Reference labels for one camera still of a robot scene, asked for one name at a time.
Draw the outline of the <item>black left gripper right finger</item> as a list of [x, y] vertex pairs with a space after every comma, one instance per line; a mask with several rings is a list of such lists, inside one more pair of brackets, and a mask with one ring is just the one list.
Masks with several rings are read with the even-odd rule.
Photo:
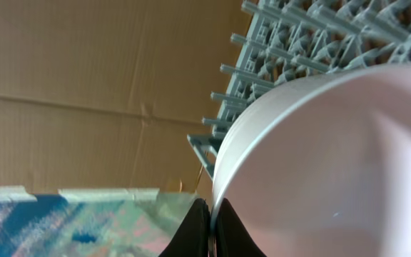
[[217, 257], [266, 257], [226, 198], [216, 220], [215, 242]]

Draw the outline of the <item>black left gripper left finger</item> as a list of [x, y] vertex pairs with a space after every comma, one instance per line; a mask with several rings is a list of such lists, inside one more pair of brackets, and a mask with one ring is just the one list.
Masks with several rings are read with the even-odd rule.
[[197, 198], [171, 242], [160, 257], [208, 257], [210, 212], [206, 201]]

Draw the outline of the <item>grey dishwasher rack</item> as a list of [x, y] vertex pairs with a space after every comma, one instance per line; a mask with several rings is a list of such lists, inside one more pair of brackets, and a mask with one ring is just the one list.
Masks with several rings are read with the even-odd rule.
[[276, 86], [306, 76], [365, 69], [380, 64], [411, 64], [411, 0], [244, 1], [252, 16], [246, 35], [230, 40], [241, 46], [225, 93], [207, 135], [188, 141], [204, 171], [212, 176], [210, 156], [218, 153], [229, 128], [256, 99]]

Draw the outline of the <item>colourful patterned cloth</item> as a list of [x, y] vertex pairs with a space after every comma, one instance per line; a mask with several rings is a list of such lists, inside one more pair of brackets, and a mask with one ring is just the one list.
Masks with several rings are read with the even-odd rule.
[[0, 187], [0, 256], [158, 256], [194, 193]]

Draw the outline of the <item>brown cardboard panel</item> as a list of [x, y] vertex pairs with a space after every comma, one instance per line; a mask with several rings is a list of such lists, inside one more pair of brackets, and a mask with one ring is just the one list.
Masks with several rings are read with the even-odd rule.
[[0, 1], [0, 186], [194, 191], [239, 1]]

